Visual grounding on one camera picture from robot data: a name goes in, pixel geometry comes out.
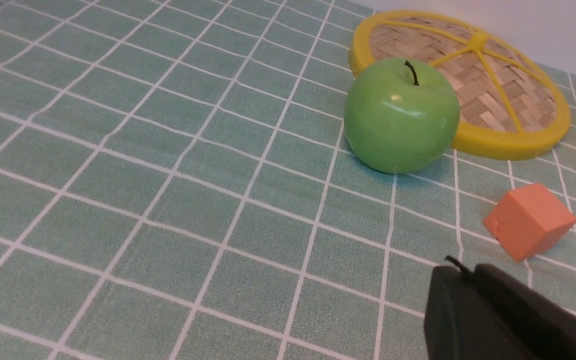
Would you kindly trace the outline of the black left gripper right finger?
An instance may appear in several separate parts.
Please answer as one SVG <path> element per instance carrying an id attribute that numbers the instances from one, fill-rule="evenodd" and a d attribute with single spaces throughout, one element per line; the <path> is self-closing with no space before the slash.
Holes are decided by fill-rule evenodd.
<path id="1" fill-rule="evenodd" d="M 540 360 L 576 360 L 576 316 L 494 265 L 473 270 L 473 284 Z"/>

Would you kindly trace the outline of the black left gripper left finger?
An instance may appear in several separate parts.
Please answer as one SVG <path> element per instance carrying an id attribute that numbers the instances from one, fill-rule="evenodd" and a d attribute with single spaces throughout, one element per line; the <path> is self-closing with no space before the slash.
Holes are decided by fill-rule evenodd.
<path id="1" fill-rule="evenodd" d="M 423 319 L 430 360 L 535 360 L 478 292 L 473 272 L 453 256 L 431 272 Z"/>

